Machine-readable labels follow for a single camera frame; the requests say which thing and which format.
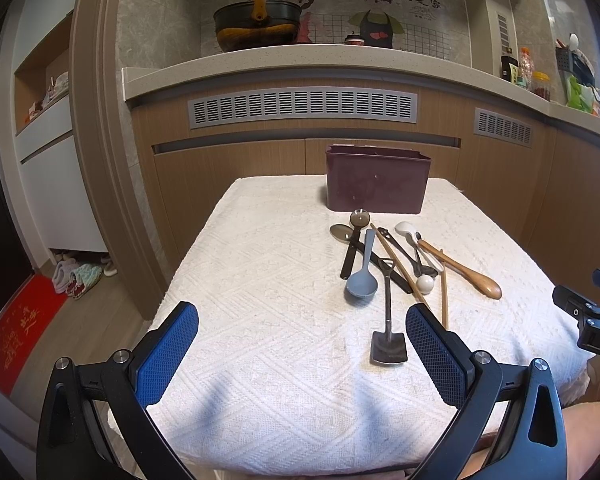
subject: gray tile wall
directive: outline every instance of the gray tile wall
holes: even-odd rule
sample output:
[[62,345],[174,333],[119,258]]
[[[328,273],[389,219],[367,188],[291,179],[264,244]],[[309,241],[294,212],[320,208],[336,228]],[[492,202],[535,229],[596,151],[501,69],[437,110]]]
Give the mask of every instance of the gray tile wall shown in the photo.
[[164,68],[200,57],[200,0],[120,0],[116,31],[116,81],[126,160],[144,226],[160,264],[171,281],[173,272],[158,237],[144,190],[131,114],[122,99],[121,68]]
[[[200,7],[201,54],[220,52],[214,12],[222,6],[246,0],[202,0]],[[464,0],[393,0],[386,12],[402,23],[405,33],[394,35],[394,48],[471,65],[469,28]],[[303,12],[311,12],[309,38],[317,43],[341,43],[358,31],[348,23],[357,12],[368,10],[363,0],[314,0]]]
[[564,104],[566,98],[555,61],[554,36],[544,0],[510,1],[518,49],[526,46],[530,50],[535,69],[551,78],[552,100]]

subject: red door mat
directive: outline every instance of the red door mat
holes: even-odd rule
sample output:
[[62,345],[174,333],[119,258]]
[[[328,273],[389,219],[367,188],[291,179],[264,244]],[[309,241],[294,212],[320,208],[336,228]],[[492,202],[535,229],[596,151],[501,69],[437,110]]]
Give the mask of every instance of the red door mat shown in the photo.
[[0,318],[0,391],[5,395],[66,298],[56,294],[50,279],[36,274],[7,306]]

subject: table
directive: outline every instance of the table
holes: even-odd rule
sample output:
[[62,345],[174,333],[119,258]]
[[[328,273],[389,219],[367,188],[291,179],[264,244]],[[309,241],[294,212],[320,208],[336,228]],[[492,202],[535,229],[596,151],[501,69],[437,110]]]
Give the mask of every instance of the table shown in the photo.
[[[360,472],[418,462],[448,425],[456,410],[408,338],[407,363],[369,362],[372,332],[384,330],[382,275],[371,268],[380,285],[371,301],[344,294],[347,246],[329,227],[348,217],[327,209],[324,176],[240,179],[214,209],[152,325],[181,300],[200,313],[198,336],[148,407],[187,462],[267,475]],[[493,221],[442,179],[429,179],[419,215],[372,214],[394,235],[401,220],[500,284],[502,299],[490,300],[447,273],[449,329],[470,349],[511,364],[541,356],[563,402],[584,392],[591,354],[575,345],[576,321],[553,305],[550,280]],[[377,241],[374,251],[386,256]],[[439,279],[427,301],[440,317]],[[415,301],[393,286],[392,302],[394,332],[403,332]],[[487,431],[505,407],[496,406]]]

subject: slipper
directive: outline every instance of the slipper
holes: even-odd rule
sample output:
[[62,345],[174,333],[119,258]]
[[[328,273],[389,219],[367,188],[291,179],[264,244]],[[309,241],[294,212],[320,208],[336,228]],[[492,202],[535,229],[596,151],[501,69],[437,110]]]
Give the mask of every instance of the slipper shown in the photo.
[[75,263],[73,258],[67,261],[60,261],[56,265],[56,270],[51,278],[51,282],[54,284],[54,290],[56,294],[62,294],[67,290],[71,281],[71,271],[77,269],[80,265]]
[[112,261],[109,261],[107,265],[104,266],[104,275],[110,278],[111,276],[115,276],[118,273],[116,269],[116,264]]
[[68,294],[72,298],[79,300],[85,292],[98,283],[102,277],[102,267],[93,264],[84,264],[73,270],[71,276],[71,283],[74,286],[71,288],[71,293]]

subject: ventilation grille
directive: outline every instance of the ventilation grille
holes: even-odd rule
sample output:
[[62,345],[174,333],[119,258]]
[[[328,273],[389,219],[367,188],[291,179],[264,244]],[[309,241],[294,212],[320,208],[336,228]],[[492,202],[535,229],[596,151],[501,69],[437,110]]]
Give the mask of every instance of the ventilation grille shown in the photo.
[[281,118],[358,117],[415,123],[418,96],[369,88],[276,88],[189,101],[192,129]]
[[531,147],[531,126],[481,108],[475,109],[474,134]]
[[509,44],[509,27],[507,26],[507,19],[500,14],[498,14],[498,28],[500,29],[502,55],[508,56],[509,54],[512,54],[512,48]]

